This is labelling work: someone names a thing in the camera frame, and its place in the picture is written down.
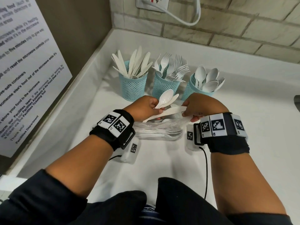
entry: sign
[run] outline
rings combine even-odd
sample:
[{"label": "sign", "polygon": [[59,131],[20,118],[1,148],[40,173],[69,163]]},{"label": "sign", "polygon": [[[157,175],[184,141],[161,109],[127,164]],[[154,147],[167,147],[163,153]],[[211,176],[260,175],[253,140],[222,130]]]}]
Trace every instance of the sign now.
[{"label": "sign", "polygon": [[13,156],[71,78],[35,0],[0,0],[0,155]]}]

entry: sleeve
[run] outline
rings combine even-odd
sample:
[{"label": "sleeve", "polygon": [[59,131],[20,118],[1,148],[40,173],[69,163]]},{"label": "sleeve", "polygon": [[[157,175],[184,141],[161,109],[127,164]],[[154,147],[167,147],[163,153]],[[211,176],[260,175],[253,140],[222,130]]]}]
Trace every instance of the sleeve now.
[{"label": "sleeve", "polygon": [[234,225],[293,225],[287,215],[269,213],[242,213],[227,216]]},{"label": "sleeve", "polygon": [[82,213],[86,204],[87,199],[40,170],[0,205],[0,224],[67,224]]}]

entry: white power cord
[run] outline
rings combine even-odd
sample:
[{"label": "white power cord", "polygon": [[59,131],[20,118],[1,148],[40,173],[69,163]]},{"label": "white power cord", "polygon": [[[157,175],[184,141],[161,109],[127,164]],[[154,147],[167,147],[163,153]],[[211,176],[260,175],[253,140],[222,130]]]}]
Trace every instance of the white power cord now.
[{"label": "white power cord", "polygon": [[196,15],[197,15],[198,17],[197,17],[197,20],[196,20],[195,22],[193,22],[193,23],[189,23],[189,22],[183,21],[182,19],[178,18],[178,17],[175,16],[174,14],[170,13],[167,9],[165,9],[165,8],[163,8],[163,7],[161,7],[161,6],[159,6],[158,4],[152,3],[152,2],[150,2],[150,1],[148,1],[148,0],[142,0],[142,2],[143,2],[144,4],[151,5],[151,6],[153,6],[153,7],[158,8],[159,10],[161,10],[161,11],[163,11],[164,13],[170,15],[171,17],[173,17],[174,19],[176,19],[177,21],[179,21],[180,23],[182,23],[182,24],[184,24],[184,25],[186,25],[186,26],[194,26],[194,25],[196,25],[196,24],[199,22],[199,20],[200,20],[200,16],[201,16],[200,0],[195,0],[195,1],[194,1],[194,2],[196,3]]}]

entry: outlet switch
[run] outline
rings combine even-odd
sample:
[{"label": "outlet switch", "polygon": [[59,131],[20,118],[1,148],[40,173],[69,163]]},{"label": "outlet switch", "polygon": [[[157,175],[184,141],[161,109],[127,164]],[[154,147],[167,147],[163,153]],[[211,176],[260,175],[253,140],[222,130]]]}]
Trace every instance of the outlet switch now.
[{"label": "outlet switch", "polygon": [[[148,1],[150,1],[154,4],[158,4],[165,9],[168,9],[168,6],[169,6],[169,0],[148,0]],[[147,10],[153,10],[153,11],[157,11],[157,12],[163,12],[163,11],[157,9],[156,7],[144,4],[142,2],[142,0],[137,0],[136,5],[137,5],[137,8],[140,8],[140,9],[147,9]]]}]

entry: person's right hand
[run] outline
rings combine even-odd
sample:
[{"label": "person's right hand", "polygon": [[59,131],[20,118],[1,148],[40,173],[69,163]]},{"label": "person's right hand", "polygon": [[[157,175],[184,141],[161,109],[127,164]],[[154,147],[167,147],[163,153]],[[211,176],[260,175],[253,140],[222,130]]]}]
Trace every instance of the person's right hand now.
[{"label": "person's right hand", "polygon": [[198,121],[201,117],[219,113],[229,112],[219,100],[216,100],[208,95],[193,93],[183,102],[182,106],[187,106],[186,111],[182,114],[183,117],[192,116],[191,122]]}]

